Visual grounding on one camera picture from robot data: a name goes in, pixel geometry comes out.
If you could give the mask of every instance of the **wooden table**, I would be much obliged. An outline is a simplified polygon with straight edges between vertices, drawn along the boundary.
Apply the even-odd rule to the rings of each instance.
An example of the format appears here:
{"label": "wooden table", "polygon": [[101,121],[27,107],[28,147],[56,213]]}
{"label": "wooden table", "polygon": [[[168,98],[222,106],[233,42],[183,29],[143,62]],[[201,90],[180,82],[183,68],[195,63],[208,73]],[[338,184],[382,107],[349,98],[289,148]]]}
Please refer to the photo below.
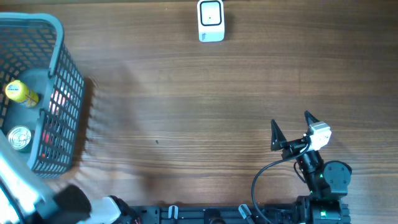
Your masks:
{"label": "wooden table", "polygon": [[[226,37],[198,40],[196,2],[8,6],[65,28],[86,78],[67,183],[131,205],[251,203],[255,173],[280,159],[311,111],[333,129],[324,160],[353,168],[353,223],[398,219],[398,4],[226,1]],[[257,201],[293,202],[293,162],[264,173]]]}

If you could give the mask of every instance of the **can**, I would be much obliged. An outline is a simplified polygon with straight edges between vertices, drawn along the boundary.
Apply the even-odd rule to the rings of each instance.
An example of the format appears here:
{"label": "can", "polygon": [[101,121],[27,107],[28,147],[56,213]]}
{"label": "can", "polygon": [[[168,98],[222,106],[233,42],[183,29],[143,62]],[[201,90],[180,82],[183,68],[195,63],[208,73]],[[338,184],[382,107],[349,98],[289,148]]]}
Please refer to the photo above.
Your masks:
{"label": "can", "polygon": [[38,94],[19,80],[14,80],[7,85],[6,95],[11,100],[28,108],[36,106],[39,102]]}
{"label": "can", "polygon": [[7,134],[7,139],[13,149],[18,152],[32,150],[33,133],[26,126],[15,126]]}

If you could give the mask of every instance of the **basket bottom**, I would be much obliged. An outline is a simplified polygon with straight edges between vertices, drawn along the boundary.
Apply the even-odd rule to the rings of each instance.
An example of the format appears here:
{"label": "basket bottom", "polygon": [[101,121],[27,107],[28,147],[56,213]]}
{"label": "basket bottom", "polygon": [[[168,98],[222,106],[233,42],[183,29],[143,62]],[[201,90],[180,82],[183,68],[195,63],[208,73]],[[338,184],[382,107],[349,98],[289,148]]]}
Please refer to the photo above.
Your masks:
{"label": "basket bottom", "polygon": [[[39,95],[40,101],[33,108],[26,108],[25,106],[10,100],[6,118],[4,119],[2,127],[4,135],[7,135],[9,130],[18,125],[26,126],[33,131],[36,129],[36,122],[40,117],[39,111],[43,108],[43,97],[49,80],[47,74],[47,69],[30,69],[24,71],[18,76],[18,80],[25,83],[31,90],[35,91]],[[26,162],[29,160],[29,152],[20,152],[19,154]]]}

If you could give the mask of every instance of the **plastic basket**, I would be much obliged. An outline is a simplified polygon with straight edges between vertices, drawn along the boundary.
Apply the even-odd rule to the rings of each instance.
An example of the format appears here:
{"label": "plastic basket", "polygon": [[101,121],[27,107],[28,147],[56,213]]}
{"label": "plastic basket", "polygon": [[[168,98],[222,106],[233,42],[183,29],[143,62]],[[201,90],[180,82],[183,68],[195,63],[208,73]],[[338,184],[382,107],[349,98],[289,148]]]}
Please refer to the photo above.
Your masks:
{"label": "plastic basket", "polygon": [[[9,100],[19,79],[39,94],[28,109]],[[55,178],[72,165],[85,83],[63,43],[60,21],[48,14],[0,13],[0,128],[34,131],[30,153],[19,153],[39,177]]]}

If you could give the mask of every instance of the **yellow can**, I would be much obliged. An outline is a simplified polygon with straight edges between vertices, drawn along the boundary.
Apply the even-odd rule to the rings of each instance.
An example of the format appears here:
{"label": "yellow can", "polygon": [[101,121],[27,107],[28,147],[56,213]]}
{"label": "yellow can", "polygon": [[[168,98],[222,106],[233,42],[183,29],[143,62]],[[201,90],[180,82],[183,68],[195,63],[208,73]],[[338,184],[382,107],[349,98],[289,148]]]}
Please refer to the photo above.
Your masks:
{"label": "yellow can", "polygon": [[38,94],[19,80],[10,82],[7,85],[6,95],[11,100],[22,103],[28,108],[36,106],[39,102]]}

